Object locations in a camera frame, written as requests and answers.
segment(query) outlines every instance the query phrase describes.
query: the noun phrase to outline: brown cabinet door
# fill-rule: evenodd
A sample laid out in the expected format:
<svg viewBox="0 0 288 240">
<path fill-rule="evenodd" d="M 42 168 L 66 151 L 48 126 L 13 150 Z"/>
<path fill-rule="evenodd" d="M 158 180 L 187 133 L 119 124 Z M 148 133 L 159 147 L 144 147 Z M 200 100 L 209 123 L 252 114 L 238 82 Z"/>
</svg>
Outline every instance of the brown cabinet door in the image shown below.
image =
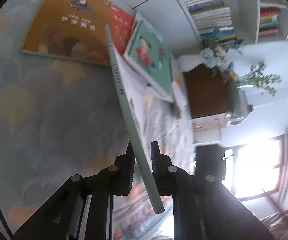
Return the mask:
<svg viewBox="0 0 288 240">
<path fill-rule="evenodd" d="M 213 72 L 204 64 L 184 73 L 188 99 L 193 118 L 230 111 L 226 85 L 218 72 Z"/>
</svg>

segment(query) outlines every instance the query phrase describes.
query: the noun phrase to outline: orange book cover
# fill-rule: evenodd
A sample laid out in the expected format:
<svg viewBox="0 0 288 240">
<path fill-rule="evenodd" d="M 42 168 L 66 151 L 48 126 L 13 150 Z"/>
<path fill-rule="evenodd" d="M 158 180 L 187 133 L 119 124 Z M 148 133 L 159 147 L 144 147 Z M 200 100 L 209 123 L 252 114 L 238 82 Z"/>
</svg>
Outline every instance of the orange book cover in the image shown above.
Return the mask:
<svg viewBox="0 0 288 240">
<path fill-rule="evenodd" d="M 112 28 L 111 6 L 107 0 L 45 0 L 22 52 L 109 66 L 105 25 Z"/>
</svg>

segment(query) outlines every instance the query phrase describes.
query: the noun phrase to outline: picture book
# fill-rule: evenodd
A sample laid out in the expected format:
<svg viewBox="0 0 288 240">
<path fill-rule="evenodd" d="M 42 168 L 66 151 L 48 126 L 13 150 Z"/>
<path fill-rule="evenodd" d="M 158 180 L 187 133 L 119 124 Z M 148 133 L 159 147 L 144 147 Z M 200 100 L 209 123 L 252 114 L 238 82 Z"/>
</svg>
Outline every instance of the picture book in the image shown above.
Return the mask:
<svg viewBox="0 0 288 240">
<path fill-rule="evenodd" d="M 127 14 L 116 5 L 111 5 L 112 9 L 112 37 L 114 45 L 120 55 L 124 54 L 127 43 L 131 36 L 131 29 L 134 17 Z"/>
<path fill-rule="evenodd" d="M 133 31 L 124 58 L 164 100 L 172 101 L 167 48 L 147 29 L 143 21 Z"/>
<path fill-rule="evenodd" d="M 150 154 L 143 136 L 146 81 L 120 56 L 113 45 L 109 25 L 105 28 L 114 82 L 135 158 L 153 210 L 156 214 L 162 213 L 164 207 L 152 175 Z"/>
<path fill-rule="evenodd" d="M 45 0 L 27 33 L 22 52 L 109 66 L 105 25 L 114 26 L 122 54 L 133 17 L 108 0 Z"/>
</svg>

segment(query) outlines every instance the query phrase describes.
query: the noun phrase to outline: green book cover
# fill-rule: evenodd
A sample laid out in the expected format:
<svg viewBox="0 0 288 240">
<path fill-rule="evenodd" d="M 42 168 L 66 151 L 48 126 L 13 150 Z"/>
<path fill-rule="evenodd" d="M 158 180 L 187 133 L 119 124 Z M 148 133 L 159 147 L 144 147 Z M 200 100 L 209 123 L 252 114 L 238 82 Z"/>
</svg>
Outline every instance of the green book cover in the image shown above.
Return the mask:
<svg viewBox="0 0 288 240">
<path fill-rule="evenodd" d="M 278 27 L 278 22 L 263 23 L 259 25 L 259 29 Z"/>
<path fill-rule="evenodd" d="M 131 64 L 137 63 L 167 94 L 171 93 L 168 50 L 143 22 L 139 22 L 127 55 Z"/>
</svg>

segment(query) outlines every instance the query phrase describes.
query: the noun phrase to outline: black object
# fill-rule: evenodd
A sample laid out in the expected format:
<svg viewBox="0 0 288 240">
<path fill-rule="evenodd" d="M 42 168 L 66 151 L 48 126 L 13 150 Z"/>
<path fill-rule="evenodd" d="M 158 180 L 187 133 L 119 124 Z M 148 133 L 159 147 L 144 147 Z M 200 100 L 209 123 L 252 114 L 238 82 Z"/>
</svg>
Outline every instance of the black object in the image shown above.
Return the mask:
<svg viewBox="0 0 288 240">
<path fill-rule="evenodd" d="M 126 153 L 97 175 L 69 178 L 14 234 L 12 240 L 78 239 L 87 196 L 92 195 L 85 239 L 106 239 L 108 202 L 109 239 L 112 239 L 113 196 L 128 195 L 132 188 L 135 156 Z"/>
<path fill-rule="evenodd" d="M 204 145 L 196 147 L 195 176 L 212 175 L 222 181 L 226 174 L 225 148 L 219 145 Z"/>
<path fill-rule="evenodd" d="M 151 145 L 160 195 L 173 196 L 174 239 L 273 240 L 271 232 L 212 175 L 192 176 Z"/>
<path fill-rule="evenodd" d="M 174 239 L 274 240 L 270 231 L 212 175 L 192 176 L 173 166 L 157 142 L 151 145 L 153 176 L 161 196 L 173 196 Z M 97 175 L 73 175 L 14 234 L 12 240 L 78 239 L 86 198 L 92 195 L 85 239 L 105 240 L 108 200 L 112 239 L 113 195 L 132 188 L 134 152 L 116 158 Z"/>
</svg>

